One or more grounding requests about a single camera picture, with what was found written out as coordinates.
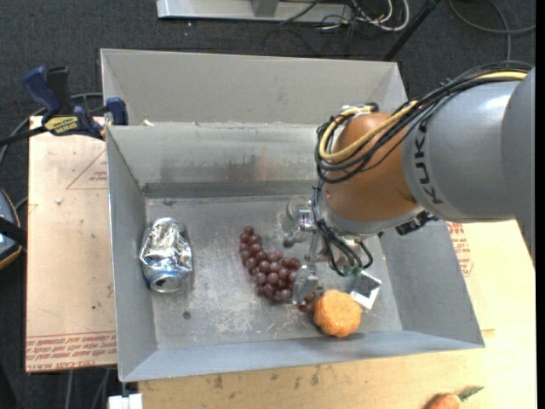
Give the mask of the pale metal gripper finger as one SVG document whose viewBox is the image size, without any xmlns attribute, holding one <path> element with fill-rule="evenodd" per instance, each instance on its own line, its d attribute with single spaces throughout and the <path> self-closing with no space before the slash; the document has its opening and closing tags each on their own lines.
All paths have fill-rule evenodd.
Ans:
<svg viewBox="0 0 545 409">
<path fill-rule="evenodd" d="M 284 231 L 283 246 L 294 247 L 309 240 L 316 232 L 316 226 L 310 209 L 286 211 L 282 221 Z"/>
<path fill-rule="evenodd" d="M 319 277 L 315 265 L 302 265 L 296 272 L 292 284 L 291 301 L 297 306 L 308 305 L 316 297 Z"/>
</svg>

